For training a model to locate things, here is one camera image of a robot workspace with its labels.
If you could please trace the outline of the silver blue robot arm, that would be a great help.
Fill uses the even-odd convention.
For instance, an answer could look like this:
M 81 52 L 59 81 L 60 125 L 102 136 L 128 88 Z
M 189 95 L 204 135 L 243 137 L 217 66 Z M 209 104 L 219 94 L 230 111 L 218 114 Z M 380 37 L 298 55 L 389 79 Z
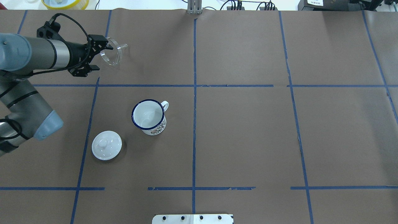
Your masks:
M 1 118 L 1 155 L 31 138 L 42 141 L 64 125 L 30 77 L 64 70 L 75 77 L 86 77 L 99 70 L 90 64 L 95 55 L 112 49 L 102 35 L 89 35 L 86 44 L 78 44 L 57 35 L 50 39 L 1 34 L 1 102 L 10 111 Z

